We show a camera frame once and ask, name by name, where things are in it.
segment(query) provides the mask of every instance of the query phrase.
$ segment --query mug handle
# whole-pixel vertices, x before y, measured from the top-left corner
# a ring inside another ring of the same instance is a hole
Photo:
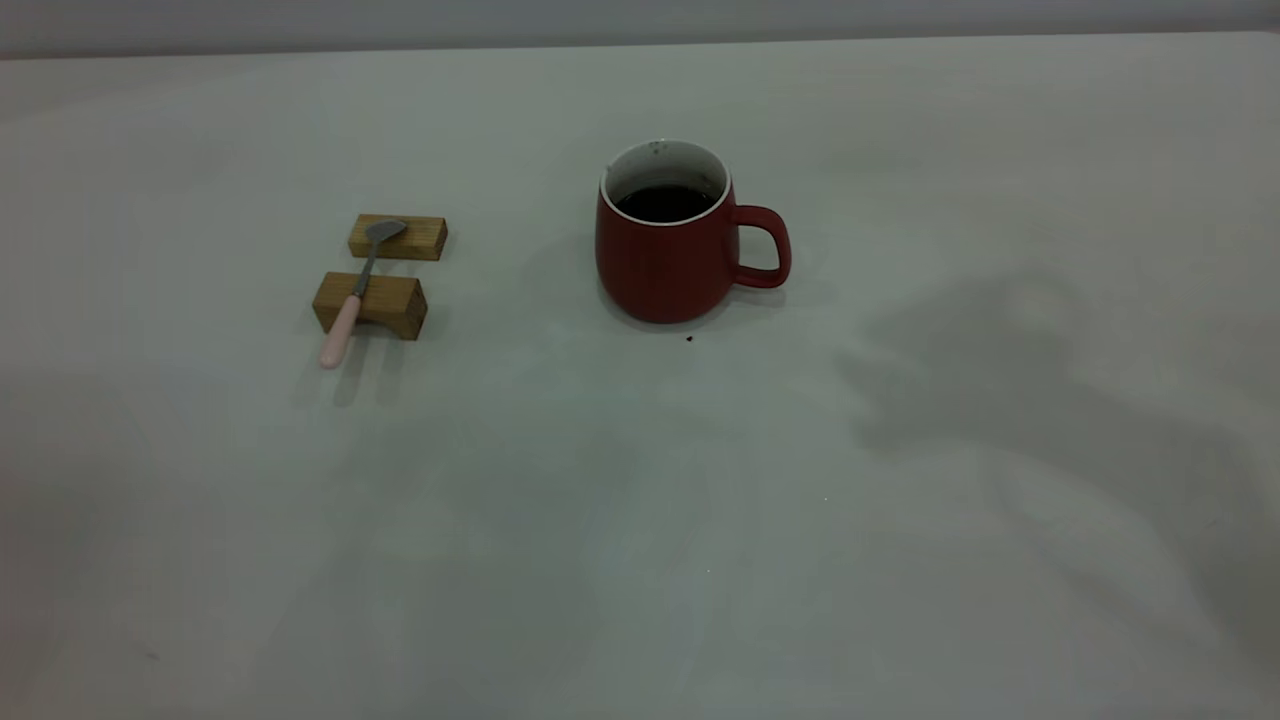
[[[739,205],[733,208],[733,224],[751,225],[760,228],[773,236],[773,245],[778,249],[778,269],[762,270],[759,268],[737,266],[737,275],[733,282],[746,287],[778,287],[785,283],[791,274],[791,236],[787,234],[787,224],[782,218],[768,208],[755,205]]]

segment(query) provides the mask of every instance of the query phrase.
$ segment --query pink spoon handle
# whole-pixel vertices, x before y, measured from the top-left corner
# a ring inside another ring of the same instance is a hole
[[[360,299],[348,295],[338,311],[338,319],[329,328],[329,337],[320,348],[320,366],[332,370],[342,365],[342,357],[347,354],[347,341],[351,340],[351,329],[356,327],[356,315],[360,314]]]

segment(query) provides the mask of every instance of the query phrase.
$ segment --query wall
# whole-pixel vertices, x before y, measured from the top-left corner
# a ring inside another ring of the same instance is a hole
[[[1257,27],[1275,0],[0,0],[0,56]]]

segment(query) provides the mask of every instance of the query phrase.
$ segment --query wooden block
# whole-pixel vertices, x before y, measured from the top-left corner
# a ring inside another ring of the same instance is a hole
[[[356,227],[351,228],[351,237],[347,238],[347,247],[356,258],[369,258],[369,238],[365,231],[369,225],[381,220],[401,220],[407,228],[398,236],[383,241],[378,246],[379,258],[394,260],[439,260],[444,251],[444,240],[449,237],[449,228],[444,224],[444,218],[412,218],[410,215],[361,215],[356,218]]]
[[[324,332],[329,332],[333,322],[338,319],[338,310],[351,291],[356,290],[358,279],[357,273],[325,274],[315,300],[311,301],[311,309],[316,311],[316,319],[320,320]],[[356,316],[357,323],[378,323],[390,328],[401,340],[417,340],[425,319],[426,297],[417,278],[369,277],[369,287],[360,302],[360,315]]]

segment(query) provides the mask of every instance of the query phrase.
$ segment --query mug rim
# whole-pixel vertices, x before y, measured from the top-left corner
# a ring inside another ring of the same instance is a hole
[[[707,210],[703,210],[701,213],[694,215],[692,218],[685,218],[684,220],[676,220],[673,223],[652,223],[649,220],[641,220],[639,218],[632,218],[631,215],[627,215],[622,210],[618,210],[618,206],[613,204],[613,199],[609,197],[608,191],[604,190],[604,182],[607,179],[609,179],[609,170],[613,169],[613,165],[618,160],[621,160],[623,155],[626,155],[628,152],[632,152],[635,150],[639,150],[639,149],[649,145],[650,142],[667,142],[667,143],[686,145],[689,147],[696,147],[698,150],[701,150],[703,152],[707,152],[708,155],[710,155],[719,164],[721,169],[724,170],[724,190],[721,192],[719,199],[717,199],[716,202],[713,202],[710,208],[708,208]],[[707,147],[705,145],[700,145],[698,142],[692,142],[692,141],[689,141],[689,140],[680,140],[680,138],[676,138],[676,137],[655,137],[653,140],[646,140],[644,142],[637,142],[637,143],[635,143],[635,145],[632,145],[630,147],[626,147],[625,150],[622,150],[621,152],[618,152],[617,155],[614,155],[613,159],[609,160],[604,165],[604,172],[600,173],[600,197],[604,199],[604,202],[609,206],[609,210],[613,210],[614,213],[617,213],[617,215],[620,218],[623,218],[625,220],[628,220],[628,222],[632,222],[632,223],[636,223],[636,224],[640,224],[640,225],[649,225],[652,228],[676,228],[676,227],[680,227],[680,225],[687,225],[690,223],[696,223],[698,220],[700,220],[700,219],[710,215],[716,210],[718,210],[719,206],[724,204],[724,200],[728,199],[728,193],[732,190],[733,190],[733,176],[730,174],[728,165],[724,164],[724,160],[721,159],[719,155],[717,155],[714,151],[712,151],[712,149]]]

